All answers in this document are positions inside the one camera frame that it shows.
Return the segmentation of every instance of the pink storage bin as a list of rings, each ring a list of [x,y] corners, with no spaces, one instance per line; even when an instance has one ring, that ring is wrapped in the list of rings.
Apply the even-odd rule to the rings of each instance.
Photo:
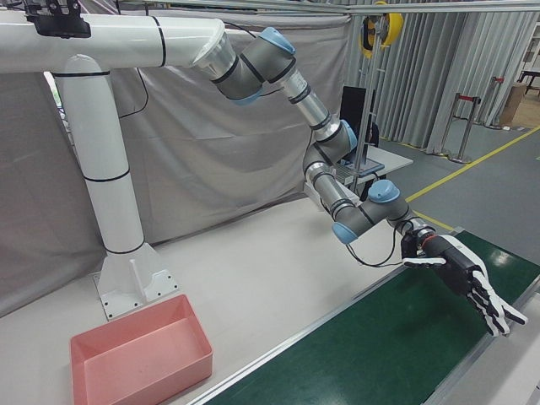
[[[72,337],[70,349],[75,405],[157,404],[212,374],[185,295]]]

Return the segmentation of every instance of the black monitor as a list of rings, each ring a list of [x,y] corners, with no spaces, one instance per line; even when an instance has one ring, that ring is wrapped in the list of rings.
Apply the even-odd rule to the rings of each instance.
[[[339,111],[339,117],[342,120],[348,122],[353,128],[356,137],[359,137],[360,123],[362,122],[362,111],[364,110],[365,89],[360,87],[343,86],[343,95],[341,97],[341,109]],[[375,104],[375,91],[373,91],[373,97],[371,98],[371,110],[373,110]],[[368,134],[370,133],[371,116],[368,120],[368,130],[366,132],[366,141],[368,140]],[[354,160],[356,149],[344,157],[346,160]]]

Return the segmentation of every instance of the white table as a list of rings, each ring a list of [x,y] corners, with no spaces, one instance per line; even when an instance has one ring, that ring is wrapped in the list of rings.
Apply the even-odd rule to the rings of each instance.
[[[214,349],[213,375],[170,403],[188,403],[393,269],[360,267],[331,225],[304,198],[157,248]],[[391,243],[381,223],[355,247],[376,262]],[[72,403],[69,339],[104,323],[91,276],[0,318],[2,403]]]

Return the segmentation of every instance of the white pipe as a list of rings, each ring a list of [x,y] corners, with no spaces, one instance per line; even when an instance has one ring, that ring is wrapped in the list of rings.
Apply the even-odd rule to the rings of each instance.
[[[82,55],[65,66],[69,71],[101,71],[94,59]],[[55,79],[105,247],[131,251],[143,242],[143,229],[109,75]]]
[[[107,258],[98,290],[108,317],[172,293],[177,282],[143,243],[114,95],[112,68],[164,65],[228,68],[224,24],[177,19],[83,14],[89,38],[39,35],[24,13],[0,11],[0,73],[53,72],[72,128]]]
[[[95,59],[104,69],[165,65],[190,68],[221,40],[219,19],[81,14],[89,38],[68,40],[39,35],[24,12],[0,11],[0,73],[80,73],[66,63],[74,55]]]

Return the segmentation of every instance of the green conveyor belt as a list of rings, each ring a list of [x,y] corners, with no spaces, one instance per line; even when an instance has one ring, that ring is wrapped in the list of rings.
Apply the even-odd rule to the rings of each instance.
[[[472,234],[457,238],[485,261],[510,303],[540,274],[539,266]],[[433,272],[409,268],[208,403],[420,404],[485,332],[464,298]]]

